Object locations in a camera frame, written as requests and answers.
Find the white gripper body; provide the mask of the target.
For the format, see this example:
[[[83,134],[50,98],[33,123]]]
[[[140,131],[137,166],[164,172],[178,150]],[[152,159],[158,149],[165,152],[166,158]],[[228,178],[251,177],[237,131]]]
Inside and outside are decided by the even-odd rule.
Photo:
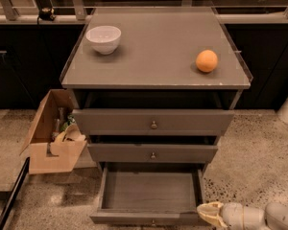
[[[221,210],[221,216],[228,230],[244,230],[244,208],[240,203],[226,203]]]

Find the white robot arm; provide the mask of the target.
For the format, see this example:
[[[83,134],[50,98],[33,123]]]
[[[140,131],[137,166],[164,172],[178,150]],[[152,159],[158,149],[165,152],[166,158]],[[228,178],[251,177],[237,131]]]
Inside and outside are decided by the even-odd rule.
[[[197,207],[201,219],[223,230],[288,230],[288,207],[271,202],[264,210],[218,201]]]

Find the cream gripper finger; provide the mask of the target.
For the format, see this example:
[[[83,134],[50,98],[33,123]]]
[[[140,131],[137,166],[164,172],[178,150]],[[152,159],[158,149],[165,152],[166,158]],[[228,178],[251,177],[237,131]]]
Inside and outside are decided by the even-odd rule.
[[[224,204],[219,201],[203,203],[197,207],[200,218],[217,228],[227,228],[222,217]]]

